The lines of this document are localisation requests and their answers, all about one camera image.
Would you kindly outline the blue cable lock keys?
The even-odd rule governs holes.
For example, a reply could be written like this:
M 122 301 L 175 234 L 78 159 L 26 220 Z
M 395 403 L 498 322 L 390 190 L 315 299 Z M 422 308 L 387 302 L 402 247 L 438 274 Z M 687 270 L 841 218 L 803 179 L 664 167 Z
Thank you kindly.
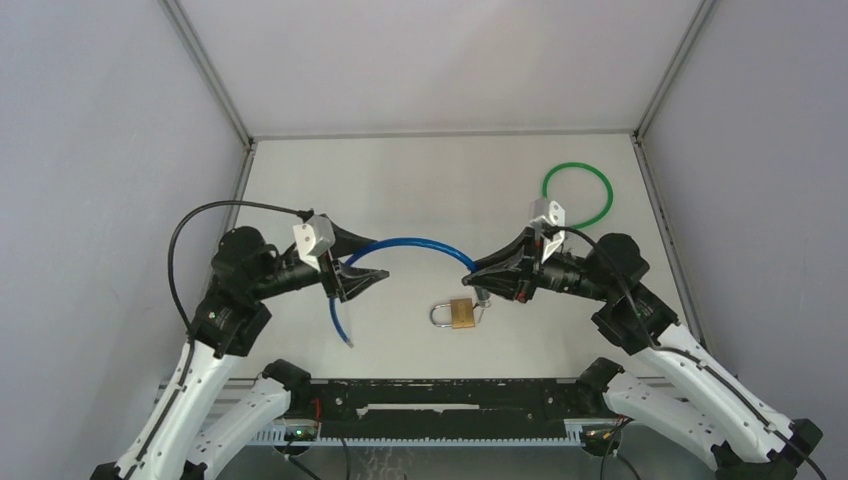
M 478 289 L 475 291 L 476 295 L 476 308 L 487 309 L 491 306 L 491 295 L 485 289 Z

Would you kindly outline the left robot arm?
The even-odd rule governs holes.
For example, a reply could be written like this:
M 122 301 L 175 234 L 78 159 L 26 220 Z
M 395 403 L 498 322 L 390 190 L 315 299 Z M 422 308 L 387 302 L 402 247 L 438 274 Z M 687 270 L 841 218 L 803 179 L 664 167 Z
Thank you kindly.
M 137 438 L 115 462 L 97 466 L 95 479 L 215 479 L 250 439 L 284 413 L 311 407 L 311 376 L 285 360 L 260 373 L 247 398 L 209 428 L 208 414 L 272 315 L 265 300 L 312 285 L 330 299 L 351 300 L 388 277 L 385 270 L 357 269 L 344 258 L 370 238 L 342 229 L 325 215 L 293 228 L 284 252 L 250 226 L 220 240 L 213 280 L 195 310 L 188 340 L 164 393 Z

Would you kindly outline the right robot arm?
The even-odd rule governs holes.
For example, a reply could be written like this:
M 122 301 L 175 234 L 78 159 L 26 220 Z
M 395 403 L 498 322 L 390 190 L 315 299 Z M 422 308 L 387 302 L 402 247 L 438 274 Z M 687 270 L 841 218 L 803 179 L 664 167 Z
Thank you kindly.
M 591 319 L 628 356 L 658 370 L 669 396 L 618 363 L 596 359 L 579 377 L 579 406 L 641 423 L 699 458 L 719 479 L 792 479 L 813 464 L 822 440 L 811 420 L 768 406 L 728 372 L 675 311 L 644 285 L 649 265 L 628 235 L 589 241 L 576 256 L 560 244 L 568 227 L 528 227 L 508 246 L 479 259 L 463 282 L 525 303 L 538 290 L 600 303 Z

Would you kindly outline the large brass padlock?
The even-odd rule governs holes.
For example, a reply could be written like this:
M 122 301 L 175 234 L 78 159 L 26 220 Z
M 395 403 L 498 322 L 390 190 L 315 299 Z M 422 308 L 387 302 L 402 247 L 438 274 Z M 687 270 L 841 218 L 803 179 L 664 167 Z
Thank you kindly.
M 430 323 L 437 328 L 468 329 L 478 324 L 477 303 L 471 298 L 452 299 L 434 305 L 428 313 Z

